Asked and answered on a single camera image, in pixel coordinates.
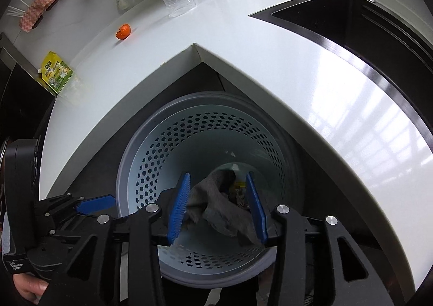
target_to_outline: yellow green package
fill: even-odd
[[[73,74],[73,70],[70,69],[62,59],[50,51],[42,62],[42,68],[40,73],[42,79],[46,82],[56,94],[60,92],[62,87],[69,80]]]

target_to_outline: silver bolt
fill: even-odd
[[[109,215],[100,215],[98,217],[98,223],[99,224],[105,224],[110,220],[110,216]]]
[[[148,204],[146,206],[146,211],[149,213],[153,213],[159,210],[159,206],[157,204]]]
[[[335,225],[335,224],[338,223],[338,219],[335,218],[335,217],[332,216],[332,215],[329,215],[328,217],[326,217],[326,221],[327,221],[328,224],[330,224],[330,225]]]
[[[290,208],[288,208],[286,205],[280,205],[277,206],[277,211],[283,214],[289,213]]]

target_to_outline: perforated basket wall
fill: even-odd
[[[287,188],[293,183],[286,161],[289,147],[278,128],[243,99],[220,93],[198,96],[167,105],[134,135],[119,169],[120,214],[155,202],[183,171],[191,174],[193,186],[217,168],[234,169],[243,181],[246,172],[253,171],[261,189],[272,191],[281,203],[297,205],[297,188]],[[241,247],[237,238],[223,236],[202,221],[182,231],[173,246],[159,247],[159,259],[166,278],[209,288],[260,273],[274,261],[275,251]]]

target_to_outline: dark floor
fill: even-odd
[[[242,94],[239,89],[213,69],[204,63],[200,64],[161,92],[122,126],[84,167],[68,192],[74,196],[85,196],[86,198],[107,194],[115,196],[120,160],[135,131],[161,106],[183,95],[199,91],[226,91],[232,94]],[[404,305],[393,270],[367,225],[322,168],[300,146],[298,146],[298,151],[305,178],[303,215],[317,219],[324,219],[328,215],[338,217],[357,243],[361,245],[388,288],[395,305]],[[104,213],[117,217],[115,207]],[[262,304],[266,302],[270,284],[271,273],[267,273],[261,278],[258,293],[258,300]]]

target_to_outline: black device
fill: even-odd
[[[35,140],[18,140],[5,154],[8,228],[2,259],[8,271],[49,281],[41,306],[116,306],[122,243],[128,242],[128,305],[142,305],[146,295],[146,305],[164,306],[157,245],[173,243],[170,215],[189,175],[161,192],[156,204],[128,217],[97,217],[89,213],[114,198],[65,194],[35,200],[36,151]],[[335,217],[318,221],[275,206],[255,189],[253,174],[247,176],[247,193],[257,236],[265,246],[278,247],[268,305],[304,305],[311,287],[313,305],[392,305],[374,268]]]

